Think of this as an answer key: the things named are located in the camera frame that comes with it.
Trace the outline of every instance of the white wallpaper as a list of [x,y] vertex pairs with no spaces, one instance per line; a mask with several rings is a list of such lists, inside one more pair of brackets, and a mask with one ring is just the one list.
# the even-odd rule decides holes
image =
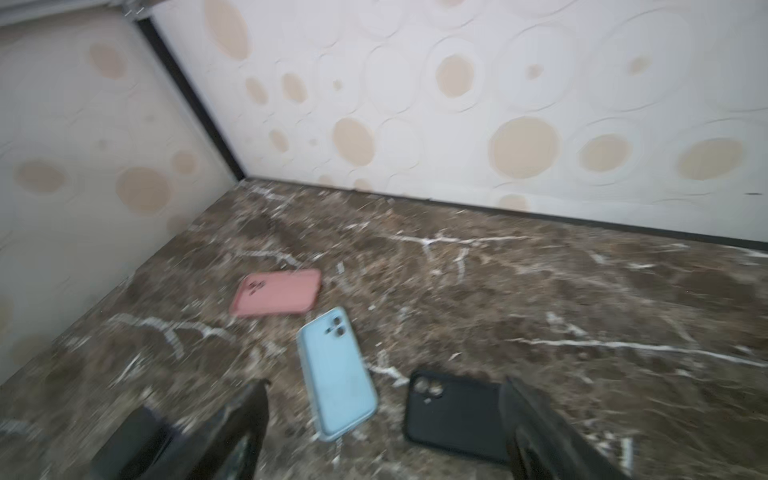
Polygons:
[[176,95],[120,12],[0,28],[0,382],[233,184]]
[[768,8],[167,0],[255,177],[768,240]]

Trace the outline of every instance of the brown marble floor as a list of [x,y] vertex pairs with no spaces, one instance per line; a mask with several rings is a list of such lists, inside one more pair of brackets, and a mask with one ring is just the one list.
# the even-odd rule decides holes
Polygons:
[[[228,316],[244,275],[297,266],[323,271],[306,317]],[[257,478],[509,478],[404,441],[429,364],[521,376],[635,478],[768,478],[767,280],[761,252],[248,181],[0,387],[0,472],[83,478],[140,404],[190,428],[265,376]],[[295,336],[339,305],[380,407],[323,443]]]

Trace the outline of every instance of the camera cutout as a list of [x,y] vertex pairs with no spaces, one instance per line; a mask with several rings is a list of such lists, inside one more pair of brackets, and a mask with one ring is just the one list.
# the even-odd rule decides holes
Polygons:
[[438,382],[437,380],[432,380],[429,383],[429,393],[432,396],[440,396],[442,395],[442,384]]
[[427,388],[429,388],[429,380],[422,376],[413,383],[413,389],[416,393],[426,393]]

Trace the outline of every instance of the phone case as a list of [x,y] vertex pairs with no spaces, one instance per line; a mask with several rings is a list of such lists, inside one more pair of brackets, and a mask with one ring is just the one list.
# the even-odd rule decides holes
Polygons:
[[457,455],[509,465],[498,410],[501,384],[416,370],[406,400],[405,437]]
[[343,308],[307,323],[296,341],[319,439],[331,442],[376,411],[373,382]]
[[232,316],[307,313],[320,289],[320,270],[251,273],[240,283],[230,307]]

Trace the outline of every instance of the pink phone case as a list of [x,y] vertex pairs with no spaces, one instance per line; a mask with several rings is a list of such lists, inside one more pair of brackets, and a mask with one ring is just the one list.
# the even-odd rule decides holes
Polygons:
[[320,290],[320,270],[251,273],[243,279],[230,307],[233,316],[306,313]]

